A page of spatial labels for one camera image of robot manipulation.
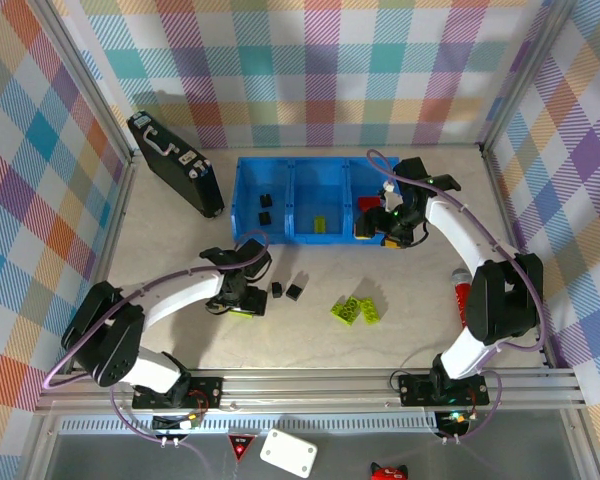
red warning sign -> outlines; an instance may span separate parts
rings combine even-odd
[[[229,435],[229,441],[231,442],[233,453],[236,455],[236,460],[238,462],[247,452],[247,449],[254,438],[256,438],[254,435]]]

blue bin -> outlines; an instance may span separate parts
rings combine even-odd
[[[259,228],[271,243],[379,245],[381,235],[354,238],[353,224],[361,214],[358,197],[377,195],[385,179],[365,157],[242,157],[231,205],[233,236]],[[260,195],[266,193],[273,206],[263,209]],[[271,225],[260,226],[263,211]],[[314,233],[317,216],[325,218],[326,233]]]

plaid backdrop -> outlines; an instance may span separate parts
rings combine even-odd
[[[551,2],[55,3],[121,122],[239,147],[474,143]]]
[[[600,0],[579,3],[496,154],[516,236],[544,260],[551,340],[600,439]]]
[[[25,0],[0,1],[0,479],[86,293],[122,165]]]

white floor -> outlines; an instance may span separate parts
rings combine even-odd
[[[500,236],[504,227],[477,148],[383,148],[400,158],[421,156],[433,175],[450,173],[458,194]],[[363,156],[363,148],[232,149],[205,152],[213,162],[225,204],[231,203],[240,156]],[[191,305],[151,327],[143,345],[167,351],[186,366],[214,367],[429,367],[461,325],[451,272],[462,261],[434,228],[429,239],[409,250],[363,246],[272,246],[271,281],[307,281],[298,302],[269,297],[264,317],[215,317],[202,303]],[[137,283],[190,264],[206,248],[231,248],[230,214],[207,220],[141,164],[109,280]],[[374,299],[382,320],[362,316],[347,327],[329,313],[349,295]],[[520,339],[532,344],[531,335]],[[541,365],[539,354],[506,351],[497,367]]]

